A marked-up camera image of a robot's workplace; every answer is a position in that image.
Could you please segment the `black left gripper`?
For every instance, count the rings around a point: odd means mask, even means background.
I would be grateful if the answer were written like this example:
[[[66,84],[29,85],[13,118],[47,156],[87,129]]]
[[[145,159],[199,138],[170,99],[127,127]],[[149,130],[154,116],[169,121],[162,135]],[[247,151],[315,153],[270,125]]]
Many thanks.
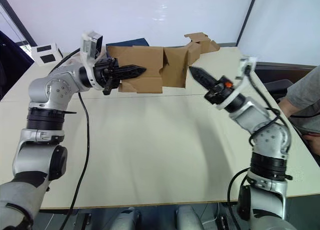
[[[93,67],[96,82],[103,88],[103,95],[110,95],[113,89],[118,88],[120,80],[137,78],[146,71],[146,68],[142,66],[125,65],[116,69],[118,73],[115,78],[114,70],[116,67],[118,67],[118,62],[112,57],[98,60]]]

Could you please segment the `person's bare hand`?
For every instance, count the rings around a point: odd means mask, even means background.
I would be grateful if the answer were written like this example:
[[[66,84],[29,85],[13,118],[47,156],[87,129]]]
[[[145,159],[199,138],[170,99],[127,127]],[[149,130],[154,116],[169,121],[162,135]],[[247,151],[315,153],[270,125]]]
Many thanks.
[[[287,118],[300,111],[300,109],[292,105],[287,98],[283,98],[278,103],[278,106]]]

